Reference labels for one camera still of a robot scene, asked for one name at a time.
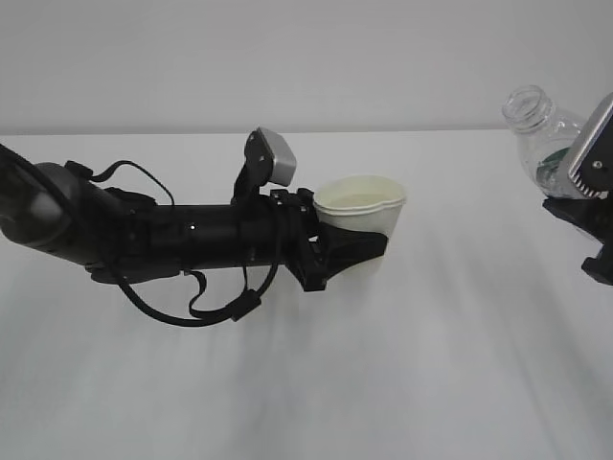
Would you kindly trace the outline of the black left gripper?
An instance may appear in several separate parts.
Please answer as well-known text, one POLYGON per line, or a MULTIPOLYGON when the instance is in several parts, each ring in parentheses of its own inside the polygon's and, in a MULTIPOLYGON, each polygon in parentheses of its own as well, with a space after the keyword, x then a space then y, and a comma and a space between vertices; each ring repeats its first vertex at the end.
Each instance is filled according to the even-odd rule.
POLYGON ((303 291, 323 291, 327 281, 356 265, 382 257, 388 237, 319 224, 314 192, 298 188, 270 192, 282 235, 282 260, 303 291))

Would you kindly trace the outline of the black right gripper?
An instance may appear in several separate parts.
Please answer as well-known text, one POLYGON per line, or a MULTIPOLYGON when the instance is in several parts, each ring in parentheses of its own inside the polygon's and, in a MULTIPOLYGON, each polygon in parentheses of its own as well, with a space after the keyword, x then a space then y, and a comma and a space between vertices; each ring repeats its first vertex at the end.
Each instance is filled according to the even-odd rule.
POLYGON ((612 195, 594 199, 548 197, 542 207, 556 219, 569 223, 600 245, 595 256, 583 261, 581 269, 596 282, 611 286, 612 195))

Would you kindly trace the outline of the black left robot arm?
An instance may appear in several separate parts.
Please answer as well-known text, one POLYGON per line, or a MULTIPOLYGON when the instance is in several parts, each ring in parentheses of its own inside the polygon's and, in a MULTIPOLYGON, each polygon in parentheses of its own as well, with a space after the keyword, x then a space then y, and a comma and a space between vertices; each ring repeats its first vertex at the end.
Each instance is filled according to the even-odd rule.
POLYGON ((317 215, 310 190, 290 192, 296 159, 254 131, 231 200, 163 205, 108 185, 74 161, 32 164, 1 150, 1 231, 11 242, 81 265, 98 283, 140 284, 229 267, 287 268, 306 291, 385 253, 387 236, 317 215))

